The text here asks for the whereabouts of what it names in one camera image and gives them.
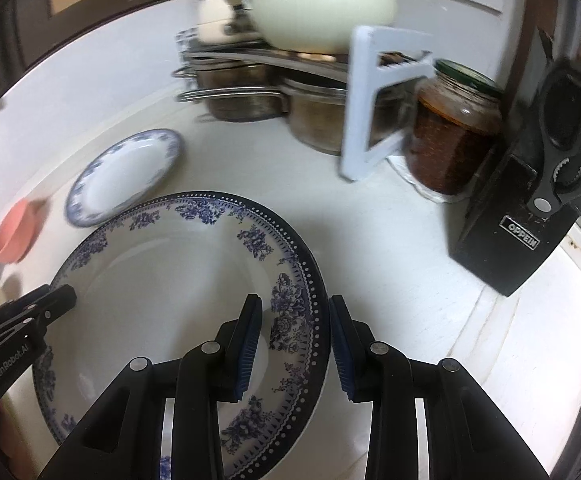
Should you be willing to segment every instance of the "dish rack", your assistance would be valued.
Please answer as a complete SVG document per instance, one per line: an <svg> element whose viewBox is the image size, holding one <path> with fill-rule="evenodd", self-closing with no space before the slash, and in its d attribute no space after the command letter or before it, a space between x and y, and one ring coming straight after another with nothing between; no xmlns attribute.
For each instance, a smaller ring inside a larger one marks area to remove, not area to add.
<svg viewBox="0 0 581 480"><path fill-rule="evenodd" d="M405 28L360 25L353 31L347 59L334 61L302 59L293 53L262 47L261 42L202 46L196 41L195 29L179 33L176 41L184 68L191 59L213 57L265 63L346 83L339 173L352 181L365 178L387 156L400 152L413 129L410 121L368 149L377 93L387 86L433 77L435 73L433 36ZM394 52L416 52L417 56L400 62L378 63L383 54Z"/></svg>

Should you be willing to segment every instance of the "plate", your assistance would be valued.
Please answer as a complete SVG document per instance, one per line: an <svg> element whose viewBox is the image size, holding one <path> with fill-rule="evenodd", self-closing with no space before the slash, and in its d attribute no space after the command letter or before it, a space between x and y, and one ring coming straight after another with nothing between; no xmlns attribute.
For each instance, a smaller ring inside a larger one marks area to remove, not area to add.
<svg viewBox="0 0 581 480"><path fill-rule="evenodd" d="M264 319L250 387L239 403L219 406L226 478L260 478L307 425L330 352L327 294L305 243L269 209L217 192L144 203L86 238L52 286L64 283L77 305L48 327L48 349L33 366L58 443L131 359L181 357L236 319L251 292Z"/></svg>
<svg viewBox="0 0 581 480"><path fill-rule="evenodd" d="M148 130L113 144L77 178L66 199L66 218L77 227L100 224L139 201L173 166L182 138Z"/></svg>

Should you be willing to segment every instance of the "white wall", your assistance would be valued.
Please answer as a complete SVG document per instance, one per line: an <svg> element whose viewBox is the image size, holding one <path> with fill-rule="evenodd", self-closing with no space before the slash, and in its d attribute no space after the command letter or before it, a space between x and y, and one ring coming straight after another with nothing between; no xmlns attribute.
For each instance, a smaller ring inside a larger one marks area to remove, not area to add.
<svg viewBox="0 0 581 480"><path fill-rule="evenodd" d="M45 163L97 124L173 83L174 36L192 0L138 10L44 60L0 101L0 212Z"/></svg>
<svg viewBox="0 0 581 480"><path fill-rule="evenodd" d="M503 12L466 0L397 0L395 25L430 32L437 57L452 59L505 85L515 59L526 0L503 0Z"/></svg>

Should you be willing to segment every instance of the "oppein label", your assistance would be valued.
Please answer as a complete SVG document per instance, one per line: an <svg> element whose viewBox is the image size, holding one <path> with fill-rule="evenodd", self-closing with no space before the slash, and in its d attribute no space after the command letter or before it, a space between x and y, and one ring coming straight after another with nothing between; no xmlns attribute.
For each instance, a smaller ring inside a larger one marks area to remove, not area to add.
<svg viewBox="0 0 581 480"><path fill-rule="evenodd" d="M539 239L526 231L522 226L506 215L499 222L499 227L513 235L517 240L522 242L527 248L534 251L539 245Z"/></svg>

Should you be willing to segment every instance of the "red object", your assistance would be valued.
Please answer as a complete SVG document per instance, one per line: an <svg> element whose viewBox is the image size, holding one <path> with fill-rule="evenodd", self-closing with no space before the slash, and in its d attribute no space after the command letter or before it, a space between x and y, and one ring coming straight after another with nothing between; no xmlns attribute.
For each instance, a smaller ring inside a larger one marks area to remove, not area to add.
<svg viewBox="0 0 581 480"><path fill-rule="evenodd" d="M17 202L0 224L0 264L18 262L35 233L35 214L25 198Z"/></svg>

